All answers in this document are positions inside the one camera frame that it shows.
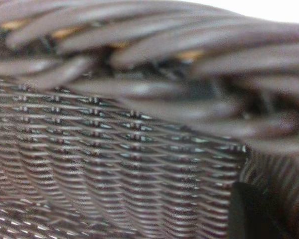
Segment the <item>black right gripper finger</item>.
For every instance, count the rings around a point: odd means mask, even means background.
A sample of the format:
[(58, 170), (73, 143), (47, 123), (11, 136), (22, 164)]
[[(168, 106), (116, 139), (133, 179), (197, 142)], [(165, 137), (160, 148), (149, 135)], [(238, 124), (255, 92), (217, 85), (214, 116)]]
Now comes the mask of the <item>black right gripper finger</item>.
[(234, 183), (229, 207), (229, 238), (288, 239), (288, 233), (274, 218), (273, 208), (255, 186)]

